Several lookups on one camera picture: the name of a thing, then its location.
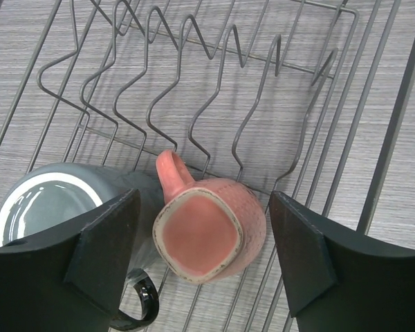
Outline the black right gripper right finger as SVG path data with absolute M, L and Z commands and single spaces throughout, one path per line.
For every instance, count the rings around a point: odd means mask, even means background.
M 270 220 L 300 331 L 415 331 L 415 249 L 363 235 L 279 191 Z

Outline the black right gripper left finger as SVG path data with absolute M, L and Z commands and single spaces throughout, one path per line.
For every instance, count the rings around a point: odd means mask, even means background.
M 0 247 L 0 331 L 133 331 L 120 308 L 140 195 Z

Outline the grey ceramic mug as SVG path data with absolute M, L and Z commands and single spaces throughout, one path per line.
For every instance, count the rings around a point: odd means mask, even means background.
M 129 190 L 140 195 L 140 209 L 119 308 L 140 321 L 139 331 L 158 316 L 159 297 L 145 269 L 157 252 L 152 226 L 164 206 L 160 183 L 141 172 L 107 166 L 54 163 L 19 180 L 0 208 L 0 247 L 47 230 L 100 207 Z

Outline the pink dotted ceramic mug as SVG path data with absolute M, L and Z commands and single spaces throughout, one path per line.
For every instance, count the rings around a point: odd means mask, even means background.
M 228 178 L 196 181 L 172 150 L 158 155 L 156 171 L 165 206 L 153 240 L 168 267 L 205 284 L 249 266 L 266 239 L 266 215 L 253 191 Z

